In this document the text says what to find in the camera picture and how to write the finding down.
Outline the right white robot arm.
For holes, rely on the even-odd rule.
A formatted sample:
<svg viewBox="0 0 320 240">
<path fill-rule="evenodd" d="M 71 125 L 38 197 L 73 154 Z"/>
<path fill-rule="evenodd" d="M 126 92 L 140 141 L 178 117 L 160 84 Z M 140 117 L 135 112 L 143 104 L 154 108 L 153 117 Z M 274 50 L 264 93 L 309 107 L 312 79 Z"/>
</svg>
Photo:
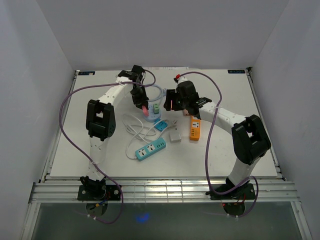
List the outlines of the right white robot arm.
<svg viewBox="0 0 320 240">
<path fill-rule="evenodd" d="M 272 146 L 261 118 L 255 114 L 235 114 L 207 97 L 199 97 L 190 80 L 175 78 L 174 81 L 176 88 L 166 91 L 163 105 L 166 111 L 186 110 L 191 116 L 209 122 L 212 127 L 218 126 L 232 136 L 235 164 L 225 184 L 218 188 L 210 185 L 209 194 L 237 199 L 244 193 L 256 164 Z"/>
</svg>

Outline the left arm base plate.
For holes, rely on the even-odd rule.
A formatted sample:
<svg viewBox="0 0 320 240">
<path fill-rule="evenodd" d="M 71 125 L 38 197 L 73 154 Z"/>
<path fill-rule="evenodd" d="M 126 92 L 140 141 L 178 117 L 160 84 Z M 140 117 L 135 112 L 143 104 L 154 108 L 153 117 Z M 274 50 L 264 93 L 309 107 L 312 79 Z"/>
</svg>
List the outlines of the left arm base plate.
<svg viewBox="0 0 320 240">
<path fill-rule="evenodd" d="M 106 184 L 106 180 L 92 180 L 88 176 L 80 177 L 78 201 L 119 201 L 121 193 L 115 184 Z"/>
</svg>

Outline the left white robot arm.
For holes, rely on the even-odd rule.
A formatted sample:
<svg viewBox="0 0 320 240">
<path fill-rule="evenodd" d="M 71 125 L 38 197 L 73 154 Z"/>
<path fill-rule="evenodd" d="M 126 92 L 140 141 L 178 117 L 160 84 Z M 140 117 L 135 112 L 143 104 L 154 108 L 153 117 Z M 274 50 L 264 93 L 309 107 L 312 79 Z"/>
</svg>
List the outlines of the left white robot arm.
<svg viewBox="0 0 320 240">
<path fill-rule="evenodd" d="M 77 199 L 80 201 L 117 201 L 121 199 L 121 186 L 117 183 L 106 184 L 106 176 L 100 169 L 100 164 L 106 159 L 109 138 L 116 130 L 115 108 L 126 94 L 131 94 L 133 104 L 141 109 L 148 109 L 149 98 L 142 86 L 146 70 L 134 65 L 130 71 L 122 70 L 116 77 L 116 85 L 112 86 L 99 99 L 91 99 L 87 104 L 85 127 L 90 142 L 90 167 L 86 175 L 80 177 Z"/>
</svg>

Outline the white silver plug adapter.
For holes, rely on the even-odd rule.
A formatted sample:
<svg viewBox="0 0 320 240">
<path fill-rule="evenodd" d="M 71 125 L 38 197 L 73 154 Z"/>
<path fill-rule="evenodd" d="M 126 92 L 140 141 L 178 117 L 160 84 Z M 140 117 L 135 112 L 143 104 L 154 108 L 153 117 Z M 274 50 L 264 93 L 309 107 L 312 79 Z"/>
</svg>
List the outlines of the white silver plug adapter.
<svg viewBox="0 0 320 240">
<path fill-rule="evenodd" d="M 181 134 L 176 127 L 169 131 L 169 140 L 171 143 L 179 143 L 182 141 Z"/>
</svg>

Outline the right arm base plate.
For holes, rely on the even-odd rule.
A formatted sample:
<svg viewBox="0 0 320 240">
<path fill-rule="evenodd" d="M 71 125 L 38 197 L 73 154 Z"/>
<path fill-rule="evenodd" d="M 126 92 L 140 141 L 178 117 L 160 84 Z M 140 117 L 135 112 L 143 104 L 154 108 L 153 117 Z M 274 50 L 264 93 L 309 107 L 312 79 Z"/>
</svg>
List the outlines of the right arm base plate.
<svg viewBox="0 0 320 240">
<path fill-rule="evenodd" d="M 227 194 L 221 195 L 207 191 L 205 195 L 211 200 L 254 200 L 256 197 L 254 186 L 251 183 L 245 183 Z"/>
</svg>

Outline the green plug adapter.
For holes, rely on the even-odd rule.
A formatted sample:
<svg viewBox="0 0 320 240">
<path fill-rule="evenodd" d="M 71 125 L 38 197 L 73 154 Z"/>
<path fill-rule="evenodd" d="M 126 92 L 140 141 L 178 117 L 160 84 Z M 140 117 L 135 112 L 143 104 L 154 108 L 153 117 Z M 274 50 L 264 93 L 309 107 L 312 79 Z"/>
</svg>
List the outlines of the green plug adapter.
<svg viewBox="0 0 320 240">
<path fill-rule="evenodd" d="M 159 114 L 160 113 L 160 107 L 158 103 L 153 104 L 153 113 L 154 114 Z"/>
</svg>

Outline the round light blue power strip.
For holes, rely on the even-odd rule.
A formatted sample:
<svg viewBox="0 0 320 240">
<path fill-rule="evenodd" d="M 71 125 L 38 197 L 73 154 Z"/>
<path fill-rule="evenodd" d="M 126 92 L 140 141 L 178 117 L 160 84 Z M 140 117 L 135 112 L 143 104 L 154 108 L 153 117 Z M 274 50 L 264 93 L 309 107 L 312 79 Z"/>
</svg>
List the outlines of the round light blue power strip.
<svg viewBox="0 0 320 240">
<path fill-rule="evenodd" d="M 148 115 L 143 113 L 143 118 L 150 123 L 154 123 L 156 120 L 161 118 L 161 110 L 158 107 L 156 110 L 154 109 L 154 104 L 150 104 L 148 106 Z"/>
</svg>

